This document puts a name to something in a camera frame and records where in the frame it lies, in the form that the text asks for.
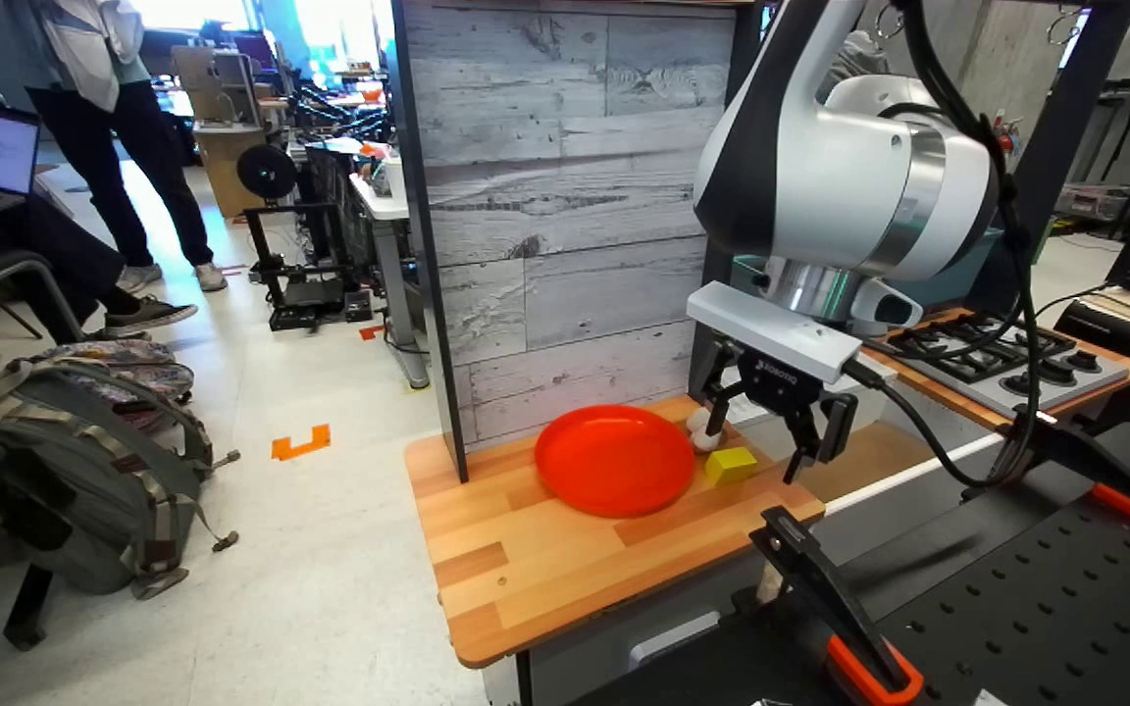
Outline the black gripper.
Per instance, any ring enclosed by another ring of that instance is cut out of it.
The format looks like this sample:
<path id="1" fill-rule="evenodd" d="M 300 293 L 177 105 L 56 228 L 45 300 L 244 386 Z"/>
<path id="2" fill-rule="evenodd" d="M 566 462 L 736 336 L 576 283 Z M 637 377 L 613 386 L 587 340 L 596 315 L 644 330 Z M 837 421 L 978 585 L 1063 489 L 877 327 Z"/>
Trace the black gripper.
<path id="1" fill-rule="evenodd" d="M 728 413 L 728 400 L 740 394 L 756 407 L 786 416 L 791 430 L 791 454 L 786 477 L 795 477 L 807 462 L 833 462 L 851 434 L 854 395 L 828 394 L 822 386 L 786 362 L 771 362 L 756 351 L 735 345 L 728 364 L 736 370 L 736 386 L 725 386 L 725 364 L 705 377 L 705 434 L 719 434 Z"/>

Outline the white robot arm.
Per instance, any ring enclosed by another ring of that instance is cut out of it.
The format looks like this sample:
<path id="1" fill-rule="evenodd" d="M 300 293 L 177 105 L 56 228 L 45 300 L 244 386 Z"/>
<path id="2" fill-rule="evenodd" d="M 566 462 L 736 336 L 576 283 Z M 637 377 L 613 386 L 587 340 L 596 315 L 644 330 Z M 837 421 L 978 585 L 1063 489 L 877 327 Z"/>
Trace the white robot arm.
<path id="1" fill-rule="evenodd" d="M 828 84 L 862 0 L 786 0 L 705 137 L 694 220 L 728 255 L 779 262 L 763 293 L 703 283 L 686 319 L 719 334 L 705 430 L 735 395 L 779 416 L 803 462 L 843 450 L 837 381 L 873 334 L 914 327 L 923 283 L 991 225 L 1001 168 L 927 77 Z"/>

